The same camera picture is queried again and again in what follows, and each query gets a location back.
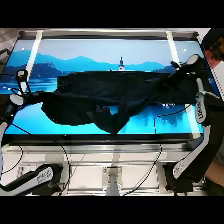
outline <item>building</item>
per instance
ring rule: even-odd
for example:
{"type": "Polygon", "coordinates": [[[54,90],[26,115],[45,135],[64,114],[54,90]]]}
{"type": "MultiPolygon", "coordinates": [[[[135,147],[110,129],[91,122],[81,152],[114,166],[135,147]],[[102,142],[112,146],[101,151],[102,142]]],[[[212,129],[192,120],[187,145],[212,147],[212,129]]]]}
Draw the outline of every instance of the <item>building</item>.
{"type": "Polygon", "coordinates": [[[122,57],[121,57],[121,60],[120,60],[120,65],[119,65],[119,71],[125,71],[125,67],[124,67],[124,63],[123,63],[123,60],[122,60],[122,57]]]}

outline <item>table surface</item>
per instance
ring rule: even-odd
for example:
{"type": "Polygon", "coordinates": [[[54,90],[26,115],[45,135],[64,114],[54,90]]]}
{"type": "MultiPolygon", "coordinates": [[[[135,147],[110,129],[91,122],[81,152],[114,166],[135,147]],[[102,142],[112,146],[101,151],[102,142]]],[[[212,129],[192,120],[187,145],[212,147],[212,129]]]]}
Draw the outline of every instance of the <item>table surface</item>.
{"type": "MultiPolygon", "coordinates": [[[[71,72],[92,70],[118,70],[122,56],[126,70],[172,72],[170,62],[186,62],[193,55],[204,55],[197,41],[127,40],[127,39],[34,39],[18,40],[4,70],[15,74],[18,69],[30,66],[33,60],[29,84],[32,91],[54,91],[57,76],[71,72]]],[[[0,79],[0,93],[10,94],[17,87],[8,77],[0,79]]],[[[211,84],[217,92],[213,77],[211,84]]],[[[19,111],[14,123],[32,134],[107,134],[95,124],[79,126],[59,125],[50,121],[41,110],[42,104],[19,111]]],[[[119,134],[154,134],[154,117],[179,111],[186,105],[148,106],[140,114],[131,117],[119,134]]],[[[156,120],[156,132],[201,133],[203,129],[195,120],[195,106],[182,113],[156,120]]],[[[6,134],[24,134],[11,126],[6,134]]]]}

